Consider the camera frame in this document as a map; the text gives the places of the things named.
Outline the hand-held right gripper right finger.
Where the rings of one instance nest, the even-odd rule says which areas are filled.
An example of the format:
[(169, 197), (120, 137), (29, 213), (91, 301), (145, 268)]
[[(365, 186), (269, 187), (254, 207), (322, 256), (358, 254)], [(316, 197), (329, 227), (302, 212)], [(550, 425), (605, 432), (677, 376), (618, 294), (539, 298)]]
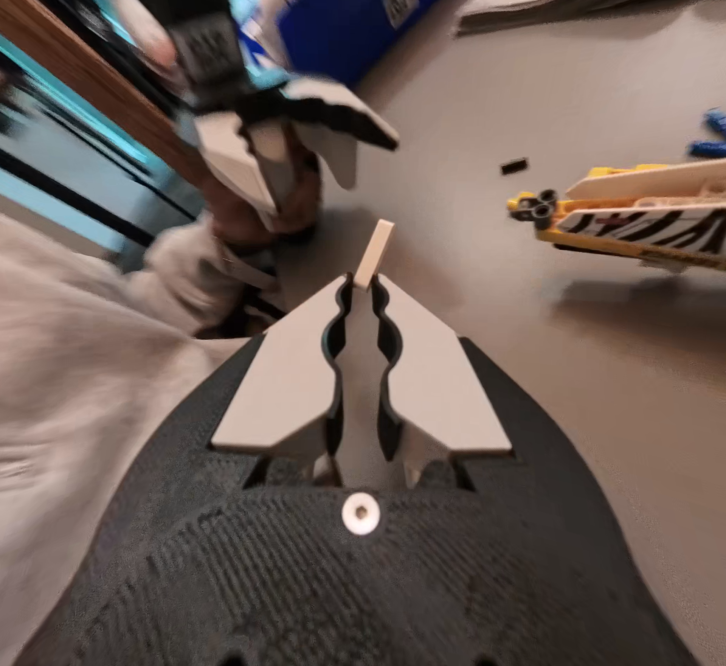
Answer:
[(456, 332), (385, 275), (371, 283), (386, 359), (377, 436), (415, 487), (431, 462), (508, 456), (512, 443)]

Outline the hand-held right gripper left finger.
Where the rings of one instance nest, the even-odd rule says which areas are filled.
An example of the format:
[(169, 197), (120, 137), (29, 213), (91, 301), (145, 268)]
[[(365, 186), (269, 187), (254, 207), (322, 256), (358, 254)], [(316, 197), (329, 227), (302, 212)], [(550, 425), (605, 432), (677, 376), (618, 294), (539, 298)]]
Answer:
[(211, 437), (225, 452), (286, 458), (314, 478), (334, 469), (353, 276), (340, 275), (267, 329)]

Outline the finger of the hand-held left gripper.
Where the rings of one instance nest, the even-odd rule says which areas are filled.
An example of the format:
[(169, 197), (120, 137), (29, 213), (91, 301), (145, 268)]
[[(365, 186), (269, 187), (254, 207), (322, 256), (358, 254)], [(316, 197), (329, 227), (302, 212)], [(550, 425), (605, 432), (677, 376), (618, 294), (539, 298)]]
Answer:
[(238, 102), (238, 114), (253, 128), (281, 121), (327, 165), (342, 189), (357, 186), (358, 145), (396, 151), (397, 130), (345, 85), (331, 79), (288, 79), (256, 90)]
[(279, 215), (295, 171), (282, 124), (245, 126), (236, 113), (195, 118), (197, 148), (213, 175), (265, 215)]

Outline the white lego beam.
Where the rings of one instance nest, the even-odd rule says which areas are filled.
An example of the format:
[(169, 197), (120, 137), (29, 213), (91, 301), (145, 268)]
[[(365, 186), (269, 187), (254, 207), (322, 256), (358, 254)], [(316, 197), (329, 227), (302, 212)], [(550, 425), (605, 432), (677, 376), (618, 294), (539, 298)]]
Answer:
[(395, 224), (379, 219), (368, 241), (365, 252), (355, 271), (353, 284), (359, 290), (368, 290), (376, 276), (394, 234)]

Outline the zebra striped lego plane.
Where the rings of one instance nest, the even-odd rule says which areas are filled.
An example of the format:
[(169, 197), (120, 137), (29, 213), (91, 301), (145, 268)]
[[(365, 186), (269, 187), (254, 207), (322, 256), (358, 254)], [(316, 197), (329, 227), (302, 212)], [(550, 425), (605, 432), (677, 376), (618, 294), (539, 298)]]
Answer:
[(594, 168), (563, 196), (519, 193), (507, 213), (560, 251), (725, 271), (724, 160)]

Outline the person's left forearm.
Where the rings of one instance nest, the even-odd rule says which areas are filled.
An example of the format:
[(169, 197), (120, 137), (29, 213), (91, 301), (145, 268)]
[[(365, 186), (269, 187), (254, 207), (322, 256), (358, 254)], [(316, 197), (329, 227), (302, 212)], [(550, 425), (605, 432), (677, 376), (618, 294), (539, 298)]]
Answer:
[(271, 236), (224, 233), (208, 212), (162, 233), (122, 281), (132, 308), (192, 337), (237, 315), (270, 325), (286, 314)]

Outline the person's left hand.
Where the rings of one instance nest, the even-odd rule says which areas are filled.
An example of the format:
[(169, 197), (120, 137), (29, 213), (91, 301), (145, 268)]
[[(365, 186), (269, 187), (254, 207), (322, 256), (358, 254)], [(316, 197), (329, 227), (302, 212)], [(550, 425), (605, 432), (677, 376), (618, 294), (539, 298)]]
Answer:
[(304, 152), (293, 160), (295, 185), (269, 229), (258, 211), (215, 178), (206, 181), (203, 197), (211, 215), (214, 235), (225, 244), (263, 247), (285, 235), (295, 235), (316, 223), (322, 199), (320, 166), (314, 154)]

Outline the blue plastic bin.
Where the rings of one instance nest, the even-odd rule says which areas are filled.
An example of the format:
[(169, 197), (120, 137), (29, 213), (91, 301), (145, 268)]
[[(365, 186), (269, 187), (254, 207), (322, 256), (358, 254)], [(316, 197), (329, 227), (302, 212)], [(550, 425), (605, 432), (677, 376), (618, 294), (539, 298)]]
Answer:
[(291, 0), (278, 17), (294, 71), (356, 85), (439, 0)]

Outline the brown wooden desk edge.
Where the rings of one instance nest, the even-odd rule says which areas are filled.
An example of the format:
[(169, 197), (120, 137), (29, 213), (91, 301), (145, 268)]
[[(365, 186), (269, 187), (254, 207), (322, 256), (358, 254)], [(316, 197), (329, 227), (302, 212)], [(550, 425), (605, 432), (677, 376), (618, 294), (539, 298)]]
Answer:
[(2, 35), (197, 189), (211, 179), (171, 120), (39, 0), (1, 0)]

